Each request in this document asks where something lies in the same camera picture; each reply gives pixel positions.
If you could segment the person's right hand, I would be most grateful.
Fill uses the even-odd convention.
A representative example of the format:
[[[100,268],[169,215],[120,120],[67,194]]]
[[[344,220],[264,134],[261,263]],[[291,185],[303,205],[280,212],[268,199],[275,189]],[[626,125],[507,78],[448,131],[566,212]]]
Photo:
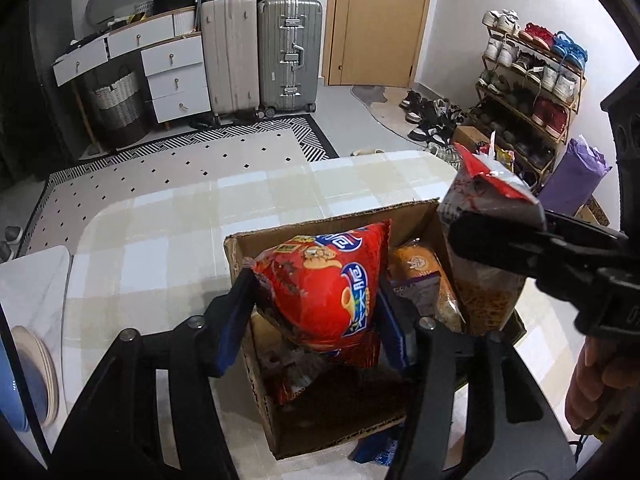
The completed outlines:
[[[575,434],[597,415],[598,402],[606,388],[625,390],[639,385],[639,357],[624,356],[601,367],[612,344],[609,341],[585,338],[574,367],[565,397],[565,418]]]

